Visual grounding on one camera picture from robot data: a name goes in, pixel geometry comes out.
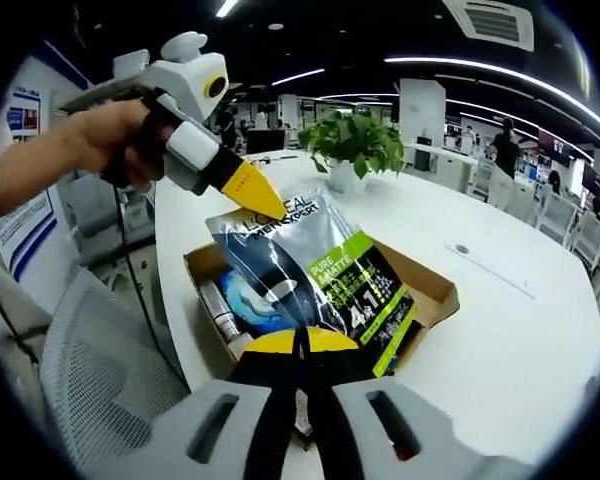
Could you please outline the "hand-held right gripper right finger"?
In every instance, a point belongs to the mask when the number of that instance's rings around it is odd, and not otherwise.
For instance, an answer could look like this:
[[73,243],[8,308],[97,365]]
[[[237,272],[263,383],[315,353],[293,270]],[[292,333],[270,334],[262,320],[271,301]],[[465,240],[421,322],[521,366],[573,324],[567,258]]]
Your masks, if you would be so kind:
[[325,478],[528,478],[530,466],[472,449],[447,414],[393,378],[375,376],[350,338],[301,328],[298,348]]

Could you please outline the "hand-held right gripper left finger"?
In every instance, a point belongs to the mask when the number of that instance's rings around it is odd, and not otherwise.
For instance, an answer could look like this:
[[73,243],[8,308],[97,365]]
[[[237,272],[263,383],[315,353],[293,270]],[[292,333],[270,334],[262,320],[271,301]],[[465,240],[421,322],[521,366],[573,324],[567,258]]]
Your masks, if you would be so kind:
[[280,478],[296,417],[294,337],[284,330],[251,342],[227,379],[160,415],[143,447],[104,461],[92,478]]

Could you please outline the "person's left hand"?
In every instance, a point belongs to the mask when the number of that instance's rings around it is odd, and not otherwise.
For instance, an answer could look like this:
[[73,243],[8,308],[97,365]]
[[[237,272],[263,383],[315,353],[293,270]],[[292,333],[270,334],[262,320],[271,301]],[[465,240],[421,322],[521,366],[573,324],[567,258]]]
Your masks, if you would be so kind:
[[71,115],[62,125],[64,159],[73,170],[102,173],[122,153],[129,182],[146,190],[164,176],[164,162],[157,154],[141,153],[131,145],[149,109],[140,100],[108,102]]

